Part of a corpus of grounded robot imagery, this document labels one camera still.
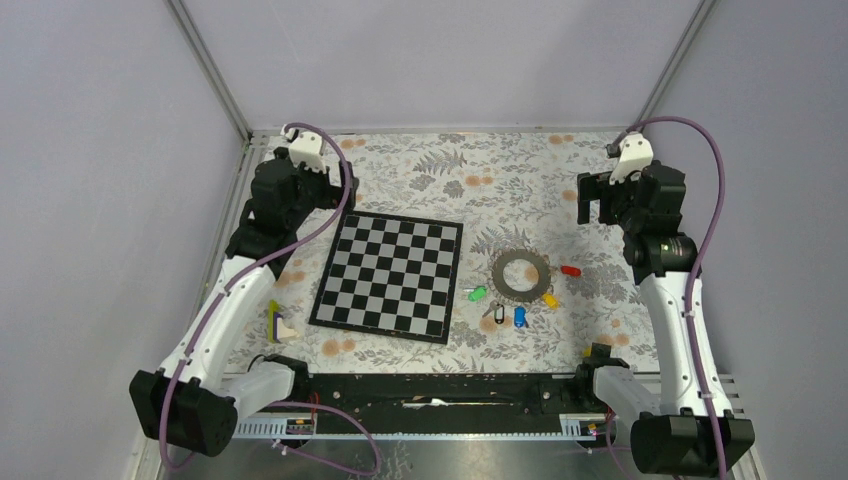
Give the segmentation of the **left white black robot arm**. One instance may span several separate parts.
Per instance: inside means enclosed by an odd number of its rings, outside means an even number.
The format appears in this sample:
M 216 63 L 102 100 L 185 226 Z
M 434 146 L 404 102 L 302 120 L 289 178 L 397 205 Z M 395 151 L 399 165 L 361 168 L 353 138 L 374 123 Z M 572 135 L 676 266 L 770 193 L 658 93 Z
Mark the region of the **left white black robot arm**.
M 260 163 L 238 225 L 230 237 L 218 278 L 183 338 L 153 372 L 140 370 L 129 394 L 145 436 L 158 443 L 167 468 L 176 446 L 190 456 L 219 455 L 237 424 L 277 402 L 296 411 L 309 401 L 305 365 L 273 360 L 240 378 L 224 378 L 228 358 L 249 314 L 270 291 L 296 249 L 326 230 L 326 220 L 300 238 L 298 229 L 316 209 L 334 218 L 355 204 L 358 179 L 346 158 L 338 162 L 340 185 L 326 167 L 313 171 L 291 158 L 287 147 Z

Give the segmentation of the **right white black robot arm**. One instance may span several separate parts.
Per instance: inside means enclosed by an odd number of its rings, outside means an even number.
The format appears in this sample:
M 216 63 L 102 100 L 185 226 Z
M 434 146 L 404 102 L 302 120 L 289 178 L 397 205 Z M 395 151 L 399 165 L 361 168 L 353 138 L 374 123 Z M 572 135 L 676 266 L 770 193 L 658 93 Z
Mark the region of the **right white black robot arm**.
M 582 173 L 577 192 L 579 223 L 589 222 L 597 201 L 599 222 L 623 231 L 623 256 L 652 323 L 661 387 L 651 394 L 623 360 L 593 345 L 575 374 L 575 402 L 618 416 L 640 472 L 723 477 L 753 446 L 755 432 L 733 411 L 699 317 L 698 250 L 679 229 L 684 174 L 653 161 L 621 179 Z

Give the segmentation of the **key organiser with rings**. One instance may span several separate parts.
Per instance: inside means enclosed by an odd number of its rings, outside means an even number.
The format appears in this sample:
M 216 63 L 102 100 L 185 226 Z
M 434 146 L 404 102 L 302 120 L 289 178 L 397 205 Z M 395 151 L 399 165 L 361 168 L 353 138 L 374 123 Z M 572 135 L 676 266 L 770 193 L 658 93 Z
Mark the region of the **key organiser with rings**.
M 557 310 L 561 301 L 554 293 L 554 271 L 548 259 L 529 247 L 495 250 L 477 285 L 461 289 L 471 303 L 488 305 L 485 316 L 496 324 L 510 321 L 519 330 L 528 329 L 534 308 Z

